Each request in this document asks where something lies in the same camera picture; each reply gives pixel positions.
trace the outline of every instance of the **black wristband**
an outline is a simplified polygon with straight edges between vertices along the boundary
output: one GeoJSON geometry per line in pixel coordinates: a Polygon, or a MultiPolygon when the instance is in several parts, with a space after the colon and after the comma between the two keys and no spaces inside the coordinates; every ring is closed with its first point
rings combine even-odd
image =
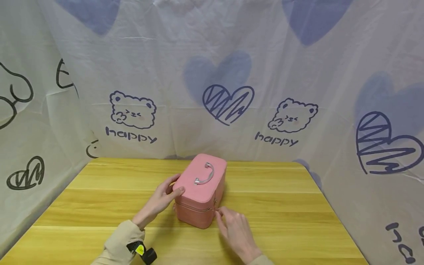
{"type": "Polygon", "coordinates": [[[137,253],[146,265],[150,265],[157,259],[156,252],[153,248],[146,250],[146,246],[142,241],[135,241],[127,245],[127,249],[132,253],[137,253]]]}

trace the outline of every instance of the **white backdrop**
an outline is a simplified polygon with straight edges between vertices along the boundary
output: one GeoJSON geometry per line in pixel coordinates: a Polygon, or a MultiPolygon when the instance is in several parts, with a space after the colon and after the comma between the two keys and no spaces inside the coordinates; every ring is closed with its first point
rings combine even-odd
{"type": "Polygon", "coordinates": [[[0,75],[5,244],[90,157],[202,152],[298,161],[371,264],[424,263],[422,1],[0,7],[0,62],[25,77],[0,75]],[[11,189],[34,156],[42,184],[11,189]]]}

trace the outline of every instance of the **case lid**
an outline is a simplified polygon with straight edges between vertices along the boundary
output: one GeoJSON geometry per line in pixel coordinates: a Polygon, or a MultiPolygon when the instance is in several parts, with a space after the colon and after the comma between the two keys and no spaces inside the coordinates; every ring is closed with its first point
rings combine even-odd
{"type": "Polygon", "coordinates": [[[226,167],[227,162],[222,158],[203,153],[196,155],[173,186],[174,190],[181,186],[185,188],[184,194],[177,198],[176,202],[197,209],[205,209],[206,205],[204,204],[213,201],[215,190],[225,173],[226,167]],[[200,182],[205,181],[205,183],[196,185],[196,179],[200,182]]]}

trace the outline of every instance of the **sleeve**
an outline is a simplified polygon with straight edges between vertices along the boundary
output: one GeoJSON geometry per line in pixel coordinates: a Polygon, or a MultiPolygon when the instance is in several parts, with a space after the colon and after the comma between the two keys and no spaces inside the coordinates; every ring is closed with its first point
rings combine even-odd
{"type": "Polygon", "coordinates": [[[127,244],[144,241],[145,231],[130,220],[122,222],[105,242],[102,254],[91,265],[129,265],[134,258],[127,244]]]}
{"type": "Polygon", "coordinates": [[[254,261],[252,261],[248,265],[274,265],[274,263],[270,261],[265,255],[262,255],[257,257],[254,261]]]}

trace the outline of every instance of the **bear drawing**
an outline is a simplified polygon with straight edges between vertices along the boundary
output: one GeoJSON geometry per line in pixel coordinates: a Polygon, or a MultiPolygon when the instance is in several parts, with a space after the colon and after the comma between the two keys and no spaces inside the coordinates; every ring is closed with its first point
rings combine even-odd
{"type": "Polygon", "coordinates": [[[112,121],[138,129],[149,129],[155,124],[156,105],[149,98],[137,98],[115,91],[110,94],[112,121]]]}
{"type": "Polygon", "coordinates": [[[268,123],[268,128],[279,132],[298,132],[305,129],[317,113],[318,105],[287,98],[278,105],[274,118],[268,123]]]}

